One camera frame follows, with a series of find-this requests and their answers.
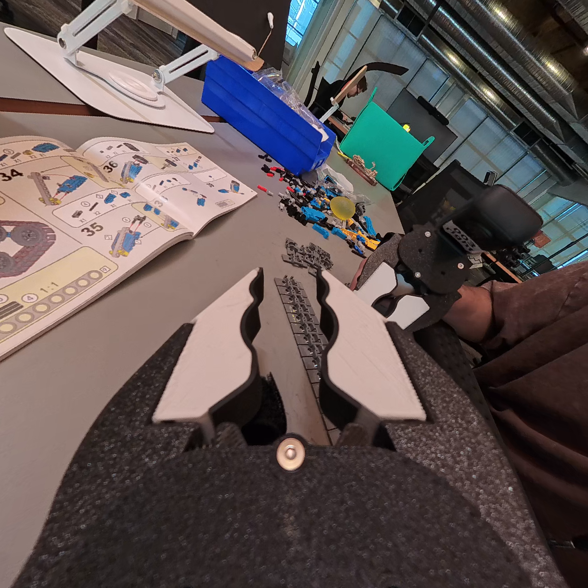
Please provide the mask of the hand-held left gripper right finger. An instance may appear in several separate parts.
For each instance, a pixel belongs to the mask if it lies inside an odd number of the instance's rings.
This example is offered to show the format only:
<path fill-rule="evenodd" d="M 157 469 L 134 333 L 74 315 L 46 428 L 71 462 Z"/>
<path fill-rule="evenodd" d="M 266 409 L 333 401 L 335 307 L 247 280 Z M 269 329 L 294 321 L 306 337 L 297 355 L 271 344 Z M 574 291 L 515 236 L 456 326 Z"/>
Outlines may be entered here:
<path fill-rule="evenodd" d="M 316 278 L 320 328 L 327 338 L 319 404 L 336 428 L 362 425 L 374 436 L 388 422 L 426 422 L 427 413 L 390 331 L 401 329 L 328 271 Z"/>

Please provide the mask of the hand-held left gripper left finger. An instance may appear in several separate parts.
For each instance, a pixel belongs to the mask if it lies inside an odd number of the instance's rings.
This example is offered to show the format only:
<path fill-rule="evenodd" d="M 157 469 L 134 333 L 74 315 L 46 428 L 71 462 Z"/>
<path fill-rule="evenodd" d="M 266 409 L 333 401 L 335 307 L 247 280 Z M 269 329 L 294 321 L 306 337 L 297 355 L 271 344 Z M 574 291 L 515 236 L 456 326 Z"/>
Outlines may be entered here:
<path fill-rule="evenodd" d="M 195 317 L 154 423 L 196 423 L 209 442 L 221 423 L 242 427 L 254 418 L 262 402 L 253 342 L 263 287 L 263 269 L 255 268 Z"/>

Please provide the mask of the pile of grey links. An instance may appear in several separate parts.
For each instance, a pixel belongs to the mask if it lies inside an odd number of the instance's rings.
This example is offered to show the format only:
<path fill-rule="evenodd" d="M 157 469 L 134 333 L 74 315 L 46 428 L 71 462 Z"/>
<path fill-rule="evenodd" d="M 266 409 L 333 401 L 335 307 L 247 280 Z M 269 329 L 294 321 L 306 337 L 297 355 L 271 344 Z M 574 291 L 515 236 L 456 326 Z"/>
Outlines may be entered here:
<path fill-rule="evenodd" d="M 319 270 L 330 270 L 334 265 L 330 254 L 312 242 L 303 246 L 286 238 L 285 250 L 286 253 L 282 255 L 284 262 L 298 268 L 305 268 L 314 277 Z"/>

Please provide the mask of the person's right forearm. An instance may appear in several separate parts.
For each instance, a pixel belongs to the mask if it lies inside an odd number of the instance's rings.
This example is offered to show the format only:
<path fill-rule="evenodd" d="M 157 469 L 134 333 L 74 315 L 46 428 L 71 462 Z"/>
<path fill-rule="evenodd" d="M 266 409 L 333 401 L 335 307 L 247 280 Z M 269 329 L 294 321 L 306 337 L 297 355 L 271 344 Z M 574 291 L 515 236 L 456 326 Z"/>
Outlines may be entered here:
<path fill-rule="evenodd" d="M 462 285 L 460 298 L 451 306 L 443 321 L 454 329 L 459 337 L 482 342 L 493 325 L 492 297 L 489 290 Z"/>

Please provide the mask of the grey desk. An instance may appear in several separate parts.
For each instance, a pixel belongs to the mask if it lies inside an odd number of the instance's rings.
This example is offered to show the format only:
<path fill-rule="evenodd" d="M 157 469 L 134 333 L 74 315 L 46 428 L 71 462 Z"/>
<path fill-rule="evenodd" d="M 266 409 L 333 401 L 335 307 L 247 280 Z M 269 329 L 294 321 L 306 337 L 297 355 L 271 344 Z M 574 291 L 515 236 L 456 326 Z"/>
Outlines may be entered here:
<path fill-rule="evenodd" d="M 247 186 L 275 193 L 214 220 L 1 362 L 1 587 L 18 576 L 73 454 L 112 396 L 181 324 L 255 267 L 265 276 L 254 340 L 260 371 L 275 379 L 288 431 L 330 445 L 274 279 L 296 276 L 317 310 L 313 276 L 282 260 L 285 239 L 329 251 L 342 283 L 363 260 L 342 239 L 322 239 L 280 211 L 282 182 L 262 179 L 262 151 L 227 123 L 212 126 L 215 133 L 204 135 L 98 116 L 1 113 L 1 136 L 44 136 L 71 148 L 101 136 L 187 142 Z"/>

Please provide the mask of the black perforated pad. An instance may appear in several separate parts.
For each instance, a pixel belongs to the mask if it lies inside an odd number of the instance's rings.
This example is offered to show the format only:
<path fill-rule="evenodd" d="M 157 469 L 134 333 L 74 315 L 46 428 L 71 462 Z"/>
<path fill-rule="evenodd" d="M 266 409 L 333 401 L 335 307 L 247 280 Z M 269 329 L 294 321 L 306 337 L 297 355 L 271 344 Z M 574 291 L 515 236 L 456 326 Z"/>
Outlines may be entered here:
<path fill-rule="evenodd" d="M 431 401 L 442 440 L 457 452 L 449 465 L 434 461 L 434 468 L 448 474 L 450 482 L 477 506 L 512 550 L 532 587 L 567 587 L 457 335 L 437 323 L 418 331 L 415 339 L 435 367 L 444 371 L 442 383 L 451 378 L 457 386 L 456 396 L 439 405 L 437 399 Z"/>

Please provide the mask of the pile of small building bricks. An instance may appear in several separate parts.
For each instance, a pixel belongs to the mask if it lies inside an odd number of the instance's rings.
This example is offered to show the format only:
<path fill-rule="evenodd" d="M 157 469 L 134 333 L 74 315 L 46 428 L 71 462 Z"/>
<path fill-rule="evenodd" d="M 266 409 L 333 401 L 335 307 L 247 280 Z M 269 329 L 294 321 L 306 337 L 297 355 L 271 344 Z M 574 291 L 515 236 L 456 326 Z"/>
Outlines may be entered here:
<path fill-rule="evenodd" d="M 323 238 L 330 235 L 343 239 L 354 254 L 365 257 L 366 251 L 375 251 L 382 237 L 366 215 L 370 199 L 358 192 L 348 192 L 330 177 L 324 178 L 317 170 L 305 176 L 295 175 L 284 166 L 275 163 L 267 153 L 258 157 L 263 161 L 261 171 L 268 177 L 276 177 L 283 183 L 278 194 L 279 207 L 298 223 L 310 225 Z M 346 196 L 356 204 L 356 214 L 343 221 L 333 215 L 329 202 L 336 196 Z"/>

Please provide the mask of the clear plastic bag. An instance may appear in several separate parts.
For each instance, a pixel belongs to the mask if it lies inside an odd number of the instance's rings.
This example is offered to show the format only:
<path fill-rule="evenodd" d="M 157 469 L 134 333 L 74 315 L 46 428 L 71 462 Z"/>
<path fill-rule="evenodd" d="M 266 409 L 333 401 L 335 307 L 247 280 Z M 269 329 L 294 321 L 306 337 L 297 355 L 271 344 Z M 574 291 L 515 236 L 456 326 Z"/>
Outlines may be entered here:
<path fill-rule="evenodd" d="M 326 178 L 330 177 L 336 184 L 347 190 L 348 192 L 354 192 L 354 186 L 349 179 L 342 173 L 335 171 L 328 165 L 321 166 L 318 171 Z"/>

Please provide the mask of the small wooden model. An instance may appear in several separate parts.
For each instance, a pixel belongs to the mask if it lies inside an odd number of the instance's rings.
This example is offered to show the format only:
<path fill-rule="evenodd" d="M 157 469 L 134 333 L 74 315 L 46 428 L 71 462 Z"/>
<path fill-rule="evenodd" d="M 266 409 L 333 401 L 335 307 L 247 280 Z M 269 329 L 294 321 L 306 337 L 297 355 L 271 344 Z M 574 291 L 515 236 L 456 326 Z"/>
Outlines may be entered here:
<path fill-rule="evenodd" d="M 366 166 L 365 161 L 358 155 L 354 155 L 353 157 L 349 158 L 345 156 L 345 162 L 348 166 L 350 166 L 358 175 L 360 175 L 367 183 L 372 186 L 376 186 L 378 184 L 377 175 L 378 172 L 376 170 L 376 165 L 372 162 L 371 167 Z"/>

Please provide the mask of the open instruction booklet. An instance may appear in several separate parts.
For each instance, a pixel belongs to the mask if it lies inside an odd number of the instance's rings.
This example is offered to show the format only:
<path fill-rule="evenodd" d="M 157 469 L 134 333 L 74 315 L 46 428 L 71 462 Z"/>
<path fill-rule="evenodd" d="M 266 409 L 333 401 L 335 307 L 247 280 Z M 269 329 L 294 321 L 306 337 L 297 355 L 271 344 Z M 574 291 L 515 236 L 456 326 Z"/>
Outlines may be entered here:
<path fill-rule="evenodd" d="M 188 143 L 1 139 L 1 359 L 256 196 Z"/>

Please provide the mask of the blue storage bin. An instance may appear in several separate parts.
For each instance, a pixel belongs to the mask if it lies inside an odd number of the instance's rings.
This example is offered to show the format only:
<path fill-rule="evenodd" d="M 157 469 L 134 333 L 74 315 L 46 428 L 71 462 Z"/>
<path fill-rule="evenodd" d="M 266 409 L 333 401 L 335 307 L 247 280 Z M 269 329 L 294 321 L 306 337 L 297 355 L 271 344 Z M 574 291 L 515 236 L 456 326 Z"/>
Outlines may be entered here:
<path fill-rule="evenodd" d="M 206 65 L 202 103 L 273 160 L 299 175 L 321 167 L 334 146 L 239 64 L 224 56 Z"/>

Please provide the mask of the crumpled clear plastic wrap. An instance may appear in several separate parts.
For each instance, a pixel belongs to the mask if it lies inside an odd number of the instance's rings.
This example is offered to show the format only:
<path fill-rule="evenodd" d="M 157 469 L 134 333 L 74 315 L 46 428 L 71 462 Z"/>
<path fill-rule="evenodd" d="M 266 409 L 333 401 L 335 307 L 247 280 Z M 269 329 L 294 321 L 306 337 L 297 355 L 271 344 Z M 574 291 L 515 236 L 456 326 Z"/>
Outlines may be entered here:
<path fill-rule="evenodd" d="M 282 71 L 274 67 L 267 67 L 256 72 L 252 72 L 255 79 L 264 87 L 284 102 L 291 110 L 300 115 L 307 123 L 315 128 L 322 136 L 322 141 L 327 140 L 327 132 L 323 123 L 321 123 L 307 107 L 301 102 L 297 92 L 282 77 Z"/>

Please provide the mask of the white laptop stand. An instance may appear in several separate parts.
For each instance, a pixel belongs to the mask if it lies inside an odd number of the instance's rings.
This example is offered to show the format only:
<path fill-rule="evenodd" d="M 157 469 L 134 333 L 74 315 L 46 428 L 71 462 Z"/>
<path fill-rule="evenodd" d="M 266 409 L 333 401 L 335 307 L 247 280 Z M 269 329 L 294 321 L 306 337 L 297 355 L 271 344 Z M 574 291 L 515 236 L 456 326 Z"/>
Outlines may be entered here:
<path fill-rule="evenodd" d="M 140 7 L 202 42 L 187 55 L 147 75 L 125 65 L 81 51 L 85 42 L 123 14 Z M 166 84 L 221 55 L 250 71 L 263 65 L 260 53 L 187 1 L 96 1 L 69 24 L 56 40 L 6 27 L 4 34 L 86 105 L 118 119 L 214 133 L 209 122 Z"/>

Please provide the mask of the black panel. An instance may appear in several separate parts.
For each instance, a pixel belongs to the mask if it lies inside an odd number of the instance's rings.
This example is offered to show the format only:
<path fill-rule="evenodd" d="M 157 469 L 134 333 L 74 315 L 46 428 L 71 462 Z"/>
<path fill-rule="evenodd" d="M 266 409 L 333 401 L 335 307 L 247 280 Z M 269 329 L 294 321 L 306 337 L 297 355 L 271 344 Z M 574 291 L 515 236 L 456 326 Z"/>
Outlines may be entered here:
<path fill-rule="evenodd" d="M 189 2 L 259 50 L 266 65 L 282 68 L 290 1 Z"/>

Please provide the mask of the dark wall screen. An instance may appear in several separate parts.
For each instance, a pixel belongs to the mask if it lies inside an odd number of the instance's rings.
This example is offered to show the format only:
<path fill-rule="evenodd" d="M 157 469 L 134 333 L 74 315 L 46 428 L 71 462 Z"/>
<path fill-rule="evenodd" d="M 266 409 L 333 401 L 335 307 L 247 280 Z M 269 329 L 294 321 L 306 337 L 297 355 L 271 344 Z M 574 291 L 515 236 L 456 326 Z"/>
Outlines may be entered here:
<path fill-rule="evenodd" d="M 435 140 L 424 150 L 423 156 L 431 163 L 446 151 L 457 135 L 449 129 L 448 119 L 422 96 L 415 98 L 407 89 L 402 89 L 387 113 L 401 126 L 408 124 L 410 133 L 423 143 L 433 136 Z"/>

